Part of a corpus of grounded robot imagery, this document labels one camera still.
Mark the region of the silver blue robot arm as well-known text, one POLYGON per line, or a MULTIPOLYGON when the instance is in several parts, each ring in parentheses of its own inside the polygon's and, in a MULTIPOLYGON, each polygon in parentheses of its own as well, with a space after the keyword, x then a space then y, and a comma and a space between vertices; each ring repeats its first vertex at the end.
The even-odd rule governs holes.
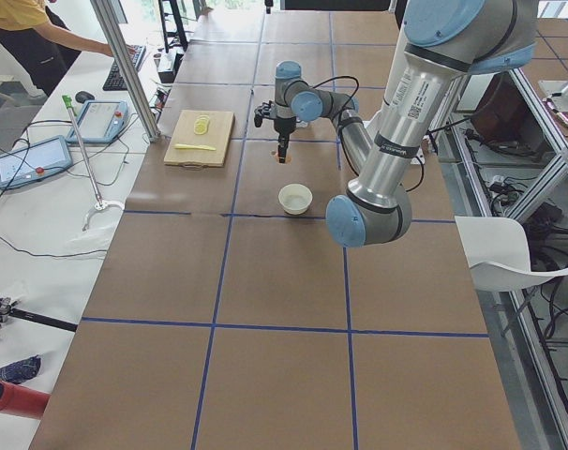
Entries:
POLYGON ((298 120, 329 119, 357 172, 326 207, 326 225, 345 248, 396 240, 409 228, 402 178, 454 79, 526 65, 533 57, 535 1, 410 1, 381 109, 369 123, 350 96, 310 86, 294 61, 276 67, 268 118, 285 161, 298 120))

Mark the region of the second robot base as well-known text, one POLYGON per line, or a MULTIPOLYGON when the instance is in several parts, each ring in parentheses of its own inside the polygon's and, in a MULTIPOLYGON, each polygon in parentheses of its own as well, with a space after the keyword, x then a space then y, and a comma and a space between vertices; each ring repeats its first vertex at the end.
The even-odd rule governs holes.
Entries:
POLYGON ((568 113, 568 80, 538 82, 545 94, 544 101, 554 113, 568 113))

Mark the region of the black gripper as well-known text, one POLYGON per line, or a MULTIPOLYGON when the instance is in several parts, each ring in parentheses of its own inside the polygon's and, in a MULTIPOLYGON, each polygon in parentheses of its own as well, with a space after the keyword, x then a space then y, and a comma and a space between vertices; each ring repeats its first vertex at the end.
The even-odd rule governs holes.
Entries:
POLYGON ((278 134, 277 156, 285 158, 289 147, 289 136, 296 130, 296 117, 279 117, 274 119, 274 130, 278 134))

